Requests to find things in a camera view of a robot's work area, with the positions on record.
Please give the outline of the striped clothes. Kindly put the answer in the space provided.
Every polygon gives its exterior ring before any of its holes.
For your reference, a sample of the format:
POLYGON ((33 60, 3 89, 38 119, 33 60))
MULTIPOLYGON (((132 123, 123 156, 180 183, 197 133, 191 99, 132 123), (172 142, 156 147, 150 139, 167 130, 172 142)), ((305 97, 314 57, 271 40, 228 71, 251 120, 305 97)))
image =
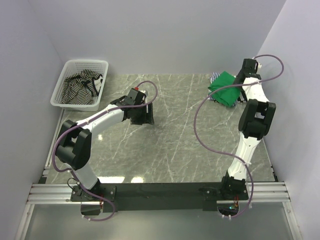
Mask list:
POLYGON ((90 69, 66 77, 63 81, 61 104, 91 105, 99 96, 103 75, 90 69))

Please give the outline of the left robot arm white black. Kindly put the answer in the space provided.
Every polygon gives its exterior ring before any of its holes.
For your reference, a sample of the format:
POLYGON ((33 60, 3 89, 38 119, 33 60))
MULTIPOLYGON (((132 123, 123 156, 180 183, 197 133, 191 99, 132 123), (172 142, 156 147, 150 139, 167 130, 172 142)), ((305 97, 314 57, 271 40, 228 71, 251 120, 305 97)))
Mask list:
POLYGON ((113 100, 98 113, 62 124, 53 154, 67 166, 88 201, 103 195, 101 182, 89 164, 92 141, 107 128, 125 120, 130 120, 132 125, 153 125, 153 104, 147 103, 147 96, 146 90, 131 88, 128 95, 113 100))

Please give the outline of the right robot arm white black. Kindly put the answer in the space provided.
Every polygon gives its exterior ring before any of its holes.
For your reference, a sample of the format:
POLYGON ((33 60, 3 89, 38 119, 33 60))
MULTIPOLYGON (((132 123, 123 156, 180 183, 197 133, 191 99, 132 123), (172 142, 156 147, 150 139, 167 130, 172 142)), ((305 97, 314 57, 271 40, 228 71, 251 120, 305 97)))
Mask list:
POLYGON ((240 135, 235 157, 219 187, 224 200, 248 199, 246 178, 249 165, 275 115, 276 104, 266 97, 258 68, 257 60, 245 58, 234 81, 237 85, 242 84, 247 102, 238 123, 240 135))

